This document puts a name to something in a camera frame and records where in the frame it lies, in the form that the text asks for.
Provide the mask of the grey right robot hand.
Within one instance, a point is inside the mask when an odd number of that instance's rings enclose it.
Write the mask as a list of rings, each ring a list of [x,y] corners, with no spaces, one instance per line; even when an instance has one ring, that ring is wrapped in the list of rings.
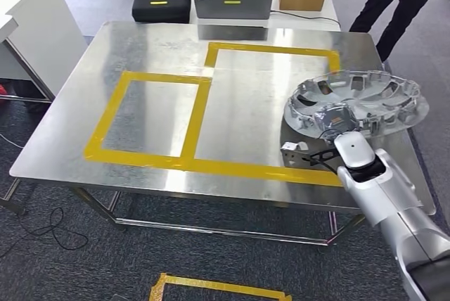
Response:
[[[347,104],[324,106],[313,114],[320,131],[319,139],[331,143],[346,132],[359,132],[360,125],[353,110]]]

